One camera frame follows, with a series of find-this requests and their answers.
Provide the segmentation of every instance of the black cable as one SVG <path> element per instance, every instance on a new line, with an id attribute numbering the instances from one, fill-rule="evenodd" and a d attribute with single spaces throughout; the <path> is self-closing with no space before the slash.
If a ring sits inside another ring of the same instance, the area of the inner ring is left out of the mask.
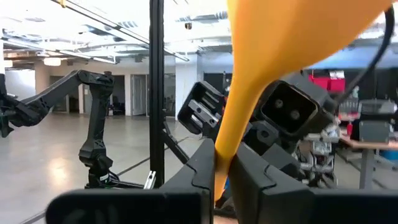
<path id="1" fill-rule="evenodd" d="M 377 63 L 380 61 L 381 57 L 386 52 L 386 49 L 390 44 L 391 37 L 394 33 L 394 26 L 395 26 L 394 8 L 391 6 L 387 11 L 384 12 L 384 15 L 386 17 L 386 29 L 384 31 L 383 41 L 379 47 L 379 50 L 377 51 L 377 54 L 374 56 L 368 67 L 359 75 L 357 75 L 351 83 L 349 83 L 346 91 L 335 98 L 336 107 L 349 97 L 354 88 L 363 81 L 364 77 L 372 74 Z"/>
<path id="2" fill-rule="evenodd" d="M 116 180 L 120 180 L 119 176 L 112 171 L 109 171 L 109 174 L 112 175 Z"/>

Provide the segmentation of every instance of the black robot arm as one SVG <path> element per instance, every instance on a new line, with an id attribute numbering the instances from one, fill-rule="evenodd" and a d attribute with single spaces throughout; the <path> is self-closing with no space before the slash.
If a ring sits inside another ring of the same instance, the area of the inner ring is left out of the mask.
<path id="1" fill-rule="evenodd" d="M 74 70 L 38 95 L 18 101 L 7 95 L 4 75 L 0 78 L 1 131 L 6 137 L 14 126 L 34 126 L 39 124 L 49 113 L 50 108 L 67 96 L 81 84 L 90 87 L 93 101 L 87 140 L 79 151 L 79 159 L 89 167 L 89 187 L 99 187 L 109 182 L 109 168 L 112 160 L 106 156 L 103 141 L 104 123 L 108 99 L 113 92 L 114 77 L 109 74 Z"/>
<path id="2" fill-rule="evenodd" d="M 35 126 L 48 115 L 51 107 L 55 106 L 80 84 L 90 86 L 90 91 L 93 95 L 93 111 L 96 111 L 96 107 L 100 106 L 99 102 L 101 99 L 105 95 L 112 94 L 113 82 L 113 77 L 109 75 L 74 70 L 38 95 L 21 101 L 10 96 L 4 96 L 3 103 L 7 106 L 8 111 L 12 111 L 11 115 L 8 116 L 8 120 L 14 126 Z"/>

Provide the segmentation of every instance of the yellow object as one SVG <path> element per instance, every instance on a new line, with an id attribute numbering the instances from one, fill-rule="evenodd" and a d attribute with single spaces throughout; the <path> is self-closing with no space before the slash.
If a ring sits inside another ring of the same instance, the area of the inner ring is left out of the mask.
<path id="1" fill-rule="evenodd" d="M 227 0 L 234 69 L 216 140 L 215 200 L 264 88 L 342 49 L 391 0 Z"/>

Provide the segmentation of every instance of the table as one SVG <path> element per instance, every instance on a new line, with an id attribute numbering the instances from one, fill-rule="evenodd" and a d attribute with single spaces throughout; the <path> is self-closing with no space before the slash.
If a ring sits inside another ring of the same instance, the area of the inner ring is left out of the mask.
<path id="1" fill-rule="evenodd" d="M 360 189 L 371 189 L 372 181 L 373 181 L 373 168 L 374 168 L 374 150 L 392 150 L 398 151 L 398 142 L 390 141 L 388 144 L 383 143 L 375 143 L 375 142 L 359 142 L 350 139 L 348 136 L 341 135 L 340 140 L 344 142 L 347 146 L 352 149 L 362 149 L 362 158 L 361 158 L 361 176 L 359 179 L 359 188 Z M 377 156 L 377 160 L 380 162 L 386 162 L 387 159 Z"/>

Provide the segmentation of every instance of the black metal frame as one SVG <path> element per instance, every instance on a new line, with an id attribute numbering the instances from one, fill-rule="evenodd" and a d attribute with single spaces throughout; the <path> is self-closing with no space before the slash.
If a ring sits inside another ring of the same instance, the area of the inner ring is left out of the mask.
<path id="1" fill-rule="evenodd" d="M 149 162 L 156 171 L 155 188 L 164 183 L 164 0 L 150 0 L 149 27 Z"/>

